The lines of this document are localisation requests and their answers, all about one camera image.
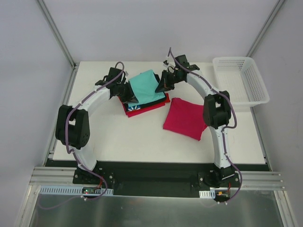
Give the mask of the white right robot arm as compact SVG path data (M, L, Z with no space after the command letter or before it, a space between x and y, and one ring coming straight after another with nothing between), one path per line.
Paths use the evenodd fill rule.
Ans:
M167 68L162 71L155 92L173 90L175 84L184 81L203 98L203 120L210 129L214 147L214 169L203 177L203 182L213 188L225 186L230 181L230 177L235 175L227 141L227 128L234 114L230 95L227 91L218 91L207 79L203 78L199 74L200 68L195 64L190 64L184 54L173 57L173 60L175 66L172 70L169 70L171 65L168 60L163 62Z

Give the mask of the pink t shirt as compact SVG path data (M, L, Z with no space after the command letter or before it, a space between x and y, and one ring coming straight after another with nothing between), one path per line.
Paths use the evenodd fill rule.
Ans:
M207 128L203 110L203 105L173 98L163 129L200 141L203 131Z

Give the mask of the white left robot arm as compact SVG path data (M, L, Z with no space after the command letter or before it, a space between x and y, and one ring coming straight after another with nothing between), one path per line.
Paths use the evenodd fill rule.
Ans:
M127 79L125 70L111 67L103 79L95 83L93 89L73 105L61 105L58 110L55 137L72 154L79 168L85 170L84 179L95 184L100 172L95 169L97 159L88 146L90 139L89 117L112 97L118 97L123 104L138 103L138 99Z

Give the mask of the white plastic laundry basket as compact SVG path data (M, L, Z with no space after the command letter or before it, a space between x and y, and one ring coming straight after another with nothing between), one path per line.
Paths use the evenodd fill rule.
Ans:
M213 59L217 88L228 91L235 109L254 107L270 101L263 78L250 57Z

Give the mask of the teal t shirt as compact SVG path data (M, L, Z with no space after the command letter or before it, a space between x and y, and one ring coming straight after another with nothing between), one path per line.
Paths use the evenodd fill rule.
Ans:
M134 95L138 100L138 103L130 103L129 106L148 104L166 97L163 92L155 92L159 83L153 70L142 72L139 75L130 78L129 82Z

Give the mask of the red t shirt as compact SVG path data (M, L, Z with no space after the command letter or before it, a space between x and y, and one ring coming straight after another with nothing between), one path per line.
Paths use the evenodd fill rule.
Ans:
M160 107L165 106L165 104L170 102L169 94L165 93L165 98L159 99L157 101L142 104L142 105L135 105L129 107L128 104L122 104L125 114L130 118L154 109L158 109Z

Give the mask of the black t shirt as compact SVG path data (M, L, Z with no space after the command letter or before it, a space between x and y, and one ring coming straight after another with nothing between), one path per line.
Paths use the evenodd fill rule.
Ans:
M129 79L131 88L134 92L138 103L125 103L123 107L126 112L141 110L166 100L164 92L156 93L155 90L159 85L160 77L153 70L140 73Z

